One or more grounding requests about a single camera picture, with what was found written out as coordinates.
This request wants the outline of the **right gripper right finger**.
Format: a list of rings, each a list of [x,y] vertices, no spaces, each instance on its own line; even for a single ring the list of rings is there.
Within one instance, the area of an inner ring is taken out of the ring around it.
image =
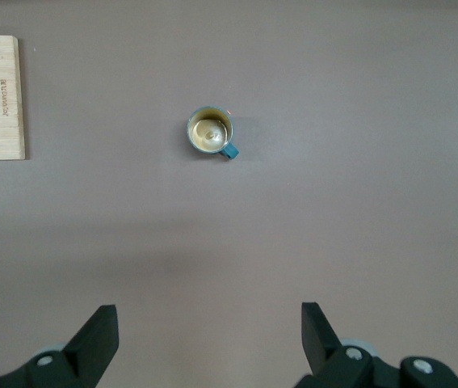
[[[443,362],[408,356],[393,367],[359,344],[343,344],[316,302],[301,305],[301,339],[311,373],[298,387],[458,387]]]

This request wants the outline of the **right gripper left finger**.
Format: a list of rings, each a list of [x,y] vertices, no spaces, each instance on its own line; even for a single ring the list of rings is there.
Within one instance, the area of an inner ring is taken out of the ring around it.
[[[96,387],[119,347],[117,309],[100,306],[60,350],[0,375],[0,387]]]

